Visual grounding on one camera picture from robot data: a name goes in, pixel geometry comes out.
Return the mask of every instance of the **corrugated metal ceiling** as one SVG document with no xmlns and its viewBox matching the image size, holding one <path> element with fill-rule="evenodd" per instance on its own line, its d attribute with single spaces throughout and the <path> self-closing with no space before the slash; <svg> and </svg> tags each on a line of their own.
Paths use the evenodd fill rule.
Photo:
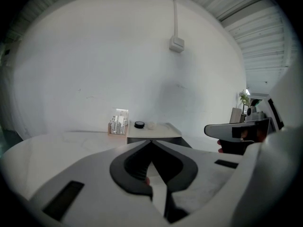
<svg viewBox="0 0 303 227">
<path fill-rule="evenodd" d="M 7 42 L 20 40 L 29 25 L 57 1 L 30 0 L 8 31 Z M 279 8 L 270 0 L 193 1 L 222 22 L 239 44 L 249 91 L 268 94 L 301 50 Z"/>
</svg>

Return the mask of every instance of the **electrical box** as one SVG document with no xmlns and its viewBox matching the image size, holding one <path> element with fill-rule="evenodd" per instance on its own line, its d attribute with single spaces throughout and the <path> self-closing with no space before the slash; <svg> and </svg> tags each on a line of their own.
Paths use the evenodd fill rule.
<svg viewBox="0 0 303 227">
<path fill-rule="evenodd" d="M 177 36 L 172 36 L 169 40 L 169 48 L 172 51 L 176 51 L 178 53 L 181 53 L 184 51 L 184 40 L 180 39 Z"/>
</svg>

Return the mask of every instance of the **white table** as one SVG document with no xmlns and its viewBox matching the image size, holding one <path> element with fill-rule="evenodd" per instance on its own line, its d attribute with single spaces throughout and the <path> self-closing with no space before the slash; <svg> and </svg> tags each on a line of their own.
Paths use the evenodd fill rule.
<svg viewBox="0 0 303 227">
<path fill-rule="evenodd" d="M 215 151 L 214 140 L 183 138 L 192 148 Z M 0 158 L 2 174 L 11 189 L 29 200 L 44 183 L 88 155 L 125 145 L 125 137 L 101 132 L 47 134 L 25 140 Z"/>
</svg>

